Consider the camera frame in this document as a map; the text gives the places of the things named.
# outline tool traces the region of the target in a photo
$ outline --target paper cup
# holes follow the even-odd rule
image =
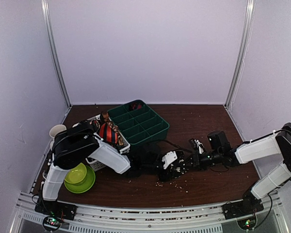
[[[58,133],[65,131],[65,130],[67,130],[67,127],[65,125],[55,125],[53,128],[50,129],[49,136],[54,139],[54,137]]]

